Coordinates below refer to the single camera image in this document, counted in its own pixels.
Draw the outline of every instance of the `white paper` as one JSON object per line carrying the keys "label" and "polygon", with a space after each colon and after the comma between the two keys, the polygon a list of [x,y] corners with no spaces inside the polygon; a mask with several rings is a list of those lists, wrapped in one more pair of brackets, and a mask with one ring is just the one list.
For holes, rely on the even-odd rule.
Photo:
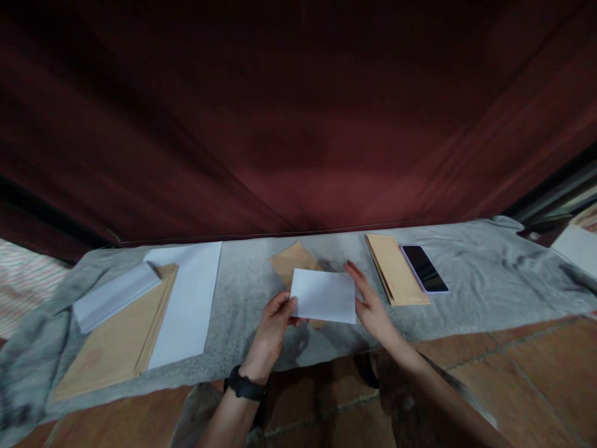
{"label": "white paper", "polygon": [[297,298],[294,317],[356,323],[354,281],[349,274],[295,269],[290,296]]}
{"label": "white paper", "polygon": [[148,370],[203,353],[221,249],[219,241],[153,249],[145,256],[155,266],[178,265]]}
{"label": "white paper", "polygon": [[85,294],[73,304],[81,333],[91,332],[160,283],[151,266],[141,263]]}

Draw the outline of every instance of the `phone screen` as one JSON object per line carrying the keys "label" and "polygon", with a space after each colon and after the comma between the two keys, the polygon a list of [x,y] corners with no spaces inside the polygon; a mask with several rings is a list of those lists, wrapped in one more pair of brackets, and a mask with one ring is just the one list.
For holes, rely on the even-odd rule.
{"label": "phone screen", "polygon": [[427,254],[421,246],[403,246],[402,250],[421,280],[423,287],[429,292],[447,292],[448,287],[435,270]]}

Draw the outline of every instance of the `person's left hand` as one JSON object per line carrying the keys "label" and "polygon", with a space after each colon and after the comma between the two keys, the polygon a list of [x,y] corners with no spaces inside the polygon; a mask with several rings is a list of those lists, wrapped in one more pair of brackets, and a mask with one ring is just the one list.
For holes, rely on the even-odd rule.
{"label": "person's left hand", "polygon": [[289,325],[298,327],[305,320],[290,316],[296,307],[297,299],[290,299],[290,291],[276,294],[267,303],[247,359],[238,371],[241,376],[248,377],[255,384],[267,383],[274,363],[280,356],[286,328]]}

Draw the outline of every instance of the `stack of brown envelopes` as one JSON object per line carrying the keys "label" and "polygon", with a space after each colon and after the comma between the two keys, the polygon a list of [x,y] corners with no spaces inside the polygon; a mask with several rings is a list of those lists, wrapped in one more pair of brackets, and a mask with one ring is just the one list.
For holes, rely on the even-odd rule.
{"label": "stack of brown envelopes", "polygon": [[389,235],[374,233],[368,233],[366,240],[390,304],[429,304],[429,297],[420,287],[396,240]]}
{"label": "stack of brown envelopes", "polygon": [[157,268],[162,282],[91,332],[53,392],[58,401],[130,380],[147,370],[178,266]]}

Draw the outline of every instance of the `black watch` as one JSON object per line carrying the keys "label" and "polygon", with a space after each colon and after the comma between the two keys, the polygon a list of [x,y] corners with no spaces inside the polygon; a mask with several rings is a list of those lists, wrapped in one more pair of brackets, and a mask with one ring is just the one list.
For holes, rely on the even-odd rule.
{"label": "black watch", "polygon": [[246,376],[238,373],[240,366],[236,366],[228,377],[228,386],[236,393],[238,398],[248,398],[253,401],[261,401],[266,395],[266,387],[251,383]]}

